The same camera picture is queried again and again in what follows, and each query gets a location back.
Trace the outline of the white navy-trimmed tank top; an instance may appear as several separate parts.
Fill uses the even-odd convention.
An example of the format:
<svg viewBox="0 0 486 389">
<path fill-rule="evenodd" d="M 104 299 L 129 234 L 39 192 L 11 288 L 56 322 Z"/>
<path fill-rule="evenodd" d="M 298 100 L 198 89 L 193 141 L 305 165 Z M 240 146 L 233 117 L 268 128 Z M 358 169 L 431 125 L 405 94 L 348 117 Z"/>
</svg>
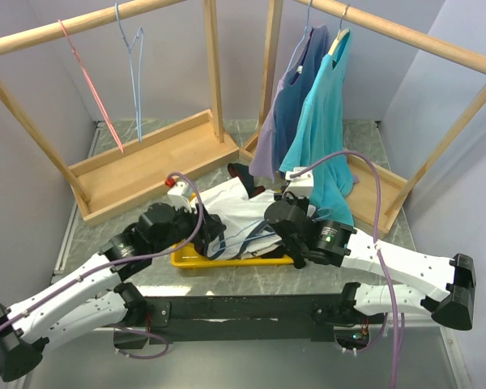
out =
<svg viewBox="0 0 486 389">
<path fill-rule="evenodd" d="M 263 193 L 250 199 L 240 179 L 233 178 L 222 182 L 200 193 L 203 206 L 210 215 L 218 215 L 226 225 L 224 236 L 229 237 L 238 233 L 244 227 L 256 220 L 264 219 L 265 210 L 275 201 L 275 192 L 265 190 Z M 248 252 L 241 259 L 258 257 L 276 248 L 272 245 L 274 238 L 268 238 L 262 242 L 254 242 L 248 246 Z"/>
</svg>

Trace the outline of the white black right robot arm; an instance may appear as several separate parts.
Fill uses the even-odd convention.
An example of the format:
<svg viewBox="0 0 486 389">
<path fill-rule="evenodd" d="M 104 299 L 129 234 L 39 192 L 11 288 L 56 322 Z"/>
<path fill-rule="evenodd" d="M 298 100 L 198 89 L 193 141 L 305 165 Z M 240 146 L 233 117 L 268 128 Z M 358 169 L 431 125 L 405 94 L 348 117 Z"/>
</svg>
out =
<svg viewBox="0 0 486 389">
<path fill-rule="evenodd" d="M 348 224 L 312 220 L 304 201 L 274 201 L 264 213 L 296 268 L 307 262 L 366 271 L 392 285 L 351 284 L 354 294 L 342 299 L 340 317 L 349 323 L 386 312 L 428 315 L 435 323 L 458 331 L 473 328 L 475 264 L 458 253 L 453 258 L 421 254 L 375 241 Z"/>
</svg>

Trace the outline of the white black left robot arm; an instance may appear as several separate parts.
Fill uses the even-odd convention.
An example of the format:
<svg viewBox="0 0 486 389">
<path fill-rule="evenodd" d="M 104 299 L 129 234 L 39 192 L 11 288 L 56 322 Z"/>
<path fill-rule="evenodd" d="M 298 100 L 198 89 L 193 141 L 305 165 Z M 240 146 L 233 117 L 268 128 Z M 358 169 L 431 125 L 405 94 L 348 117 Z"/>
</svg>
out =
<svg viewBox="0 0 486 389">
<path fill-rule="evenodd" d="M 145 321 L 147 301 L 128 279 L 171 246 L 193 242 L 206 249 L 225 229 L 202 207 L 155 203 L 68 276 L 24 301 L 0 303 L 0 379 L 23 377 L 48 351 L 97 327 Z"/>
</svg>

